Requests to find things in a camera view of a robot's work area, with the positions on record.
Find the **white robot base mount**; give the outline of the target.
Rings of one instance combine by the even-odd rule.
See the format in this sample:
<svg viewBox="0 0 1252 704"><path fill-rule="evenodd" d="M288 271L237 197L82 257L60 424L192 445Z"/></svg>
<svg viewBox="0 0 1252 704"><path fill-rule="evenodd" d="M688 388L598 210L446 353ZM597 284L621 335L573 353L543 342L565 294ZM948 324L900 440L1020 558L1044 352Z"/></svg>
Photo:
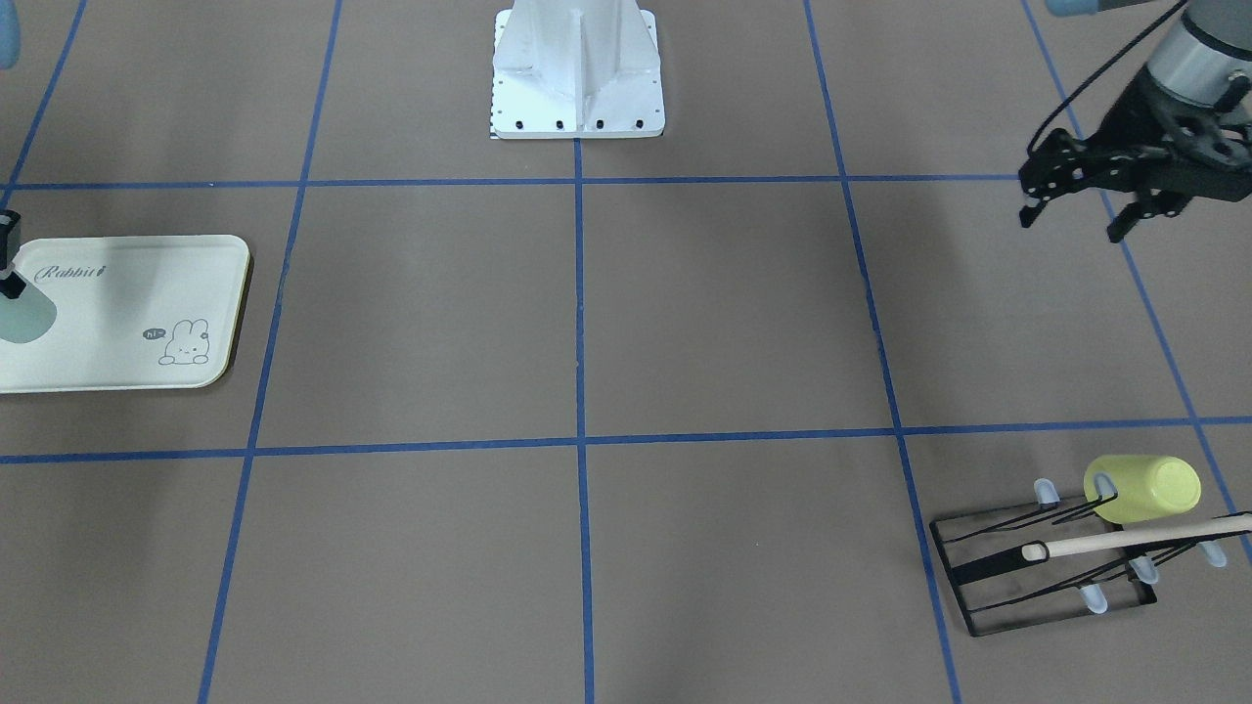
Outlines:
<svg viewBox="0 0 1252 704"><path fill-rule="evenodd" d="M639 3L515 1L493 30L492 138L664 134L657 21Z"/></svg>

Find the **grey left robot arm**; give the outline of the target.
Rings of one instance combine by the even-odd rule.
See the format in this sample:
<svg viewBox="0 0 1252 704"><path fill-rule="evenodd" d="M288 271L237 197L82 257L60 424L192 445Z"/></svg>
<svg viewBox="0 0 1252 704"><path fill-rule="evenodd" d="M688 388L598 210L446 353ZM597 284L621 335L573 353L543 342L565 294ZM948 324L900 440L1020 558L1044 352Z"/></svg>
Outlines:
<svg viewBox="0 0 1252 704"><path fill-rule="evenodd" d="M1020 227L1085 189L1132 198L1107 227L1112 243L1191 200L1248 198L1249 18L1247 1L1176 3L1156 23L1167 34L1096 133L1079 138L1047 116L1018 173Z"/></svg>

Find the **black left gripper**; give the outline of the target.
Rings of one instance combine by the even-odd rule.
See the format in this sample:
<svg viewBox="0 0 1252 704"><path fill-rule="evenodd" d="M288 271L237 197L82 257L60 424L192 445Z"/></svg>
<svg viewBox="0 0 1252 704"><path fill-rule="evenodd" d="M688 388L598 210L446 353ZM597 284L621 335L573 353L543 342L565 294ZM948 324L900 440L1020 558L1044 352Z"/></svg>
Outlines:
<svg viewBox="0 0 1252 704"><path fill-rule="evenodd" d="M1237 203L1249 195L1249 76L1234 74L1214 106L1194 106L1162 88L1141 68L1096 130L1096 185L1136 199L1107 227L1121 244L1141 222L1174 218L1189 197ZM1055 193L1027 190L1018 212L1029 229Z"/></svg>

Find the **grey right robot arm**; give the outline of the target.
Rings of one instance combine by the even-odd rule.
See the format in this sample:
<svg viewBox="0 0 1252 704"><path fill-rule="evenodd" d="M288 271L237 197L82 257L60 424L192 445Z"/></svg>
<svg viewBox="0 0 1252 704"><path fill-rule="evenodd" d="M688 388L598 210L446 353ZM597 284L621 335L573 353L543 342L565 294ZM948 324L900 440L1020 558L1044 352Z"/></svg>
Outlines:
<svg viewBox="0 0 1252 704"><path fill-rule="evenodd" d="M1 1L1 70L13 68L20 58L20 20L18 6L13 1ZM19 299L26 284L14 269L14 259L18 258L20 215L18 212L3 209L1 213L1 294L5 299Z"/></svg>

